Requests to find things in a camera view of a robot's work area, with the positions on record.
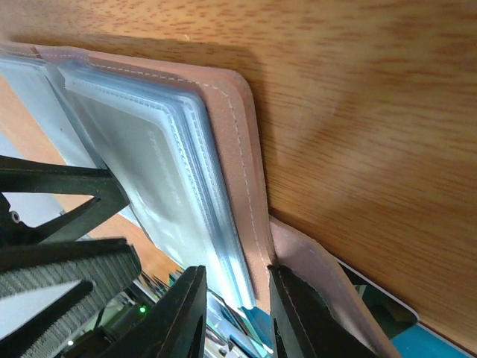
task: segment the wood grain surface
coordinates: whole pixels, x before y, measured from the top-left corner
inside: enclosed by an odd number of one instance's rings
[[[4,0],[0,35],[235,69],[271,212],[477,352],[477,2]]]

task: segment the wooden table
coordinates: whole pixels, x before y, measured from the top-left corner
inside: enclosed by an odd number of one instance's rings
[[[239,71],[271,212],[477,352],[477,2],[4,0],[0,36]]]

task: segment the pink leather cover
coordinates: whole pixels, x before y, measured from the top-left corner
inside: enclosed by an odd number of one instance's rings
[[[399,357],[338,261],[309,236],[270,217],[278,263],[315,288],[333,318],[380,357]]]
[[[363,344],[381,357],[399,356],[336,260],[308,236],[268,217],[253,96],[247,82],[237,72],[80,48],[0,43],[2,51],[48,62],[74,59],[97,69],[198,93],[209,111],[258,306],[270,310],[266,266],[287,265],[319,291],[335,319]]]

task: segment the white stitching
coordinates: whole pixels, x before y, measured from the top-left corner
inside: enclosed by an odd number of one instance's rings
[[[11,52],[11,53],[15,53],[14,51],[8,51],[7,49],[5,48],[0,48],[0,49],[3,49],[4,51],[6,52]],[[168,80],[168,81],[178,81],[178,82],[187,82],[189,84],[197,84],[199,86],[204,86],[204,87],[210,87],[210,88],[213,88],[214,90],[217,90],[219,91],[228,101],[228,104],[229,104],[229,108],[231,109],[232,111],[232,118],[233,118],[233,121],[234,121],[234,126],[235,126],[235,130],[236,130],[236,133],[237,133],[237,142],[238,142],[238,148],[240,150],[240,159],[241,159],[241,166],[242,166],[242,171],[244,173],[244,180],[245,180],[245,186],[247,187],[247,197],[248,197],[248,207],[249,207],[249,211],[250,211],[250,218],[252,219],[252,228],[253,228],[253,235],[254,235],[254,239],[255,239],[255,245],[256,247],[259,249],[259,254],[260,254],[260,259],[262,259],[262,263],[263,263],[263,266],[265,267],[265,272],[267,274],[267,278],[269,279],[270,278],[270,273],[268,272],[267,270],[267,264],[265,263],[265,260],[263,258],[263,255],[262,255],[262,250],[260,248],[260,245],[259,245],[259,238],[257,236],[257,232],[256,232],[256,228],[255,228],[255,218],[253,216],[253,209],[252,209],[252,200],[250,198],[250,190],[248,188],[248,179],[247,179],[247,170],[245,168],[245,162],[244,162],[244,152],[243,152],[243,146],[242,146],[242,143],[241,143],[241,137],[240,137],[240,133],[239,133],[239,127],[238,127],[238,124],[237,124],[237,118],[236,118],[236,114],[235,114],[235,109],[234,107],[232,106],[232,100],[230,98],[230,96],[225,93],[222,89],[216,87],[216,86],[213,86],[213,85],[210,85],[210,84],[203,84],[201,82],[197,82],[197,81],[191,81],[191,80],[184,80],[183,78],[174,78],[174,77],[166,77],[166,76],[162,76],[162,75],[157,75],[157,74],[154,74],[154,73],[148,73],[148,72],[141,72],[141,71],[133,71],[131,69],[123,69],[123,68],[120,68],[120,67],[112,67],[112,66],[104,66],[104,65],[98,65],[98,64],[94,64],[94,63],[91,63],[91,61],[89,60],[88,56],[85,56],[85,57],[80,57],[80,56],[76,56],[76,55],[72,55],[72,54],[55,54],[55,53],[52,53],[52,52],[47,52],[45,51],[44,52],[46,56],[52,56],[52,57],[70,57],[70,58],[77,58],[77,59],[80,59],[80,60],[84,60],[86,61],[89,65],[91,66],[94,66],[94,67],[98,67],[98,68],[103,68],[103,69],[112,69],[112,70],[116,70],[116,71],[123,71],[123,72],[129,72],[129,73],[134,73],[134,74],[137,74],[137,75],[144,75],[144,76],[151,76],[153,78],[160,78],[160,79],[163,79],[163,80]]]
[[[19,52],[19,51],[10,51],[10,50],[7,50],[6,48],[3,48],[3,47],[0,47],[0,50],[2,51],[5,51],[7,52],[8,54],[20,54],[22,56],[26,56],[26,57],[35,57],[35,58],[38,58],[38,54],[29,54],[27,52]]]

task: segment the orange surface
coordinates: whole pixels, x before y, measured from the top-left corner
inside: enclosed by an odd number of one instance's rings
[[[4,0],[0,37],[239,71],[271,212],[477,352],[477,2]]]

